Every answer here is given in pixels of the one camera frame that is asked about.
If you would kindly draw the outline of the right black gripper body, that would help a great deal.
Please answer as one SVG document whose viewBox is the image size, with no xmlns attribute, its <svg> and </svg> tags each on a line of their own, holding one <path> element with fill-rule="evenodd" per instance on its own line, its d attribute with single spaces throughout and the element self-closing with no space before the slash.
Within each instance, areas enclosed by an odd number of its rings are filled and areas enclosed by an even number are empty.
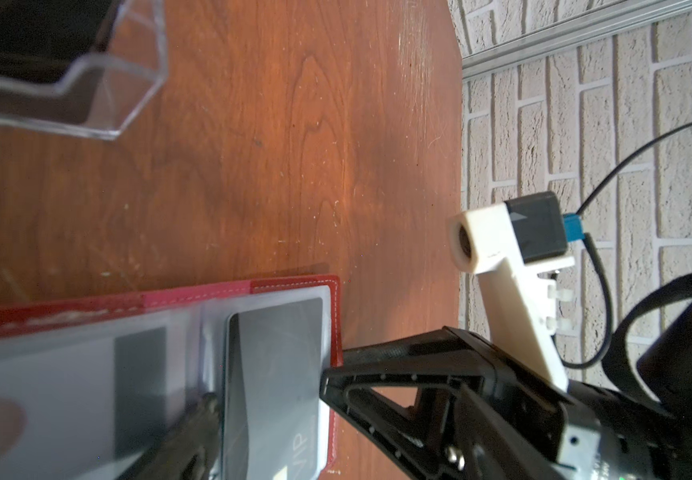
<svg viewBox="0 0 692 480">
<path fill-rule="evenodd" d="M 470 387 L 454 407 L 469 479 L 692 479 L 692 273 L 640 301 L 610 338 L 609 388 L 519 382 L 505 412 Z"/>
</svg>

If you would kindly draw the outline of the red leather card holder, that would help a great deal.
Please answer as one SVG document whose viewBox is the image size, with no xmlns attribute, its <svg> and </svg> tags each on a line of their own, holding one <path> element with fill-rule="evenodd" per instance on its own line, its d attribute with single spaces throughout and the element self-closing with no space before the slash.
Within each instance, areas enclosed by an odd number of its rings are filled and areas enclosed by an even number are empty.
<svg viewBox="0 0 692 480">
<path fill-rule="evenodd" d="M 209 479 L 225 479 L 229 319 L 321 299 L 323 373 L 342 361 L 340 285 L 285 277 L 0 307 L 0 479 L 119 479 L 210 392 L 222 432 Z M 337 430 L 320 401 L 329 419 L 318 477 L 335 460 Z"/>
</svg>

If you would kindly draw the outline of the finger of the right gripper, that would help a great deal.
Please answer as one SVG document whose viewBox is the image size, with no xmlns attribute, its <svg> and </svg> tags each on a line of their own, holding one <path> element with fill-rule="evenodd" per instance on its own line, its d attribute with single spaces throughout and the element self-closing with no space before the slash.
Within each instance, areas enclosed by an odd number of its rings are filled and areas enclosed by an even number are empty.
<svg viewBox="0 0 692 480">
<path fill-rule="evenodd" d="M 409 478 L 463 479 L 448 451 L 466 383 L 478 383 L 475 352 L 444 328 L 345 351 L 324 371 L 320 398 Z"/>
</svg>

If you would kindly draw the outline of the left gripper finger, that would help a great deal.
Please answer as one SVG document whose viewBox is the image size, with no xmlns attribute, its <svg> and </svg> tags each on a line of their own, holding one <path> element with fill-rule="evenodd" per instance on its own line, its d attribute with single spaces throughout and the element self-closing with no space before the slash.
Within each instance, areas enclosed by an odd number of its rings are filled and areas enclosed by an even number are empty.
<svg viewBox="0 0 692 480">
<path fill-rule="evenodd" d="M 218 396 L 206 393 L 119 479 L 209 479 L 221 451 Z"/>
</svg>

